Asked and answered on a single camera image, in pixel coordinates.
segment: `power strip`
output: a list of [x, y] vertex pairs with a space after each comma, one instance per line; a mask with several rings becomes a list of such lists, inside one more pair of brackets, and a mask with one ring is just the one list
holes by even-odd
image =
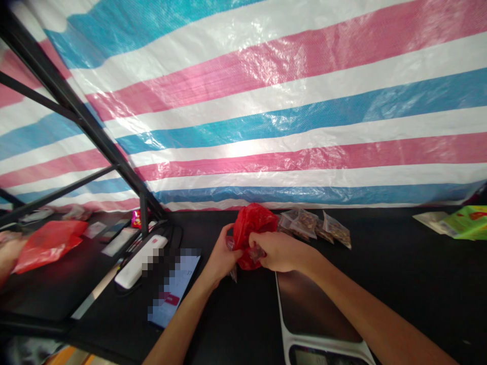
[[115, 282], [125, 289], [130, 289], [142, 276], [143, 264], [151, 264], [152, 257], [159, 256], [160, 250], [167, 244], [167, 238], [154, 235], [151, 237], [125, 267], [115, 276]]

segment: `red packet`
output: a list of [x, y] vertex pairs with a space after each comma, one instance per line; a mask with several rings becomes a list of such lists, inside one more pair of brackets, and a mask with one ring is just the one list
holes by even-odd
[[233, 238], [235, 248], [243, 249], [243, 256], [237, 261], [243, 270], [255, 270], [261, 267], [259, 261], [254, 262], [249, 255], [249, 236], [252, 232], [264, 233], [275, 232], [279, 217], [262, 205], [252, 203], [243, 208], [239, 213], [235, 226], [233, 227]]

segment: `black table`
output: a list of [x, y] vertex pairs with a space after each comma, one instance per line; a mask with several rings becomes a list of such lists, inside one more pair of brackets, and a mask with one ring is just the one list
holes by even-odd
[[[131, 218], [131, 212], [94, 213], [88, 223], [102, 222], [111, 227], [122, 218]], [[58, 219], [60, 215], [48, 220]], [[27, 227], [37, 229], [48, 220]], [[113, 257], [102, 254], [106, 244], [99, 242], [100, 236], [83, 237], [83, 242], [57, 262], [12, 274], [0, 293], [2, 326], [13, 334], [62, 338], [71, 327], [69, 317], [124, 252], [121, 249]]]
[[[328, 209], [350, 229], [353, 250], [324, 241], [311, 245], [458, 362], [487, 363], [487, 245], [439, 235], [411, 217], [432, 210], [445, 209]], [[237, 212], [169, 216], [184, 229], [181, 247], [202, 250], [198, 276], [220, 229], [235, 221]], [[149, 275], [125, 298], [109, 285], [68, 341], [119, 364], [141, 363], [161, 333], [147, 321], [147, 307], [162, 277], [160, 272]], [[272, 272], [239, 269], [238, 284], [222, 280], [203, 312], [186, 363], [284, 363]]]

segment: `human hand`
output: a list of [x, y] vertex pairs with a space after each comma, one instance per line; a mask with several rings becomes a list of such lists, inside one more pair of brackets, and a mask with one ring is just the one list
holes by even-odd
[[249, 236], [249, 245], [254, 247], [256, 244], [267, 254], [260, 259], [262, 266], [280, 272], [300, 270], [316, 251], [282, 232], [252, 232]]
[[212, 254], [201, 273], [201, 276], [209, 285], [213, 286], [213, 289], [216, 288], [220, 283], [220, 280], [233, 269], [237, 260], [240, 259], [244, 253], [243, 250], [229, 251], [227, 248], [226, 237], [228, 231], [232, 228], [233, 223], [222, 228]]

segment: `digital scale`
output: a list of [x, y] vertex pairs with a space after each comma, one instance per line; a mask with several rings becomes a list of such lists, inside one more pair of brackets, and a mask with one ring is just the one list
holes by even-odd
[[365, 341], [318, 285], [297, 271], [275, 278], [287, 365], [375, 365]]

